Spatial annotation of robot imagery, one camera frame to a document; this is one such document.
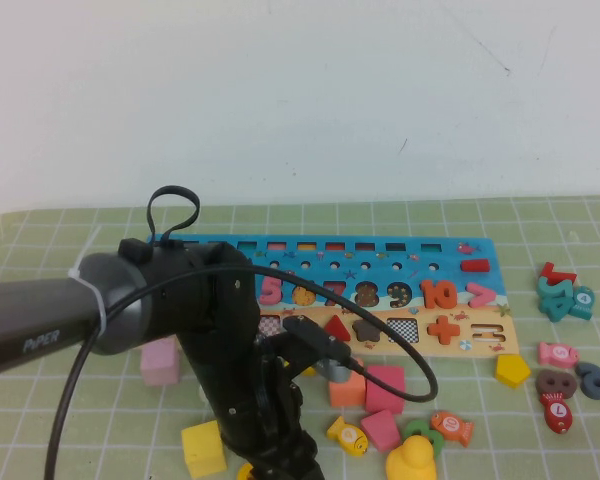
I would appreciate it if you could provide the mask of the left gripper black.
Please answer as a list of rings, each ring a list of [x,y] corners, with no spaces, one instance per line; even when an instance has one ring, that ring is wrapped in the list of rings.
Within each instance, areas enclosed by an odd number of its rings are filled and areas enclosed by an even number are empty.
[[[222,388],[222,438],[257,479],[322,479],[316,441],[301,426],[303,396],[270,342],[258,339]]]

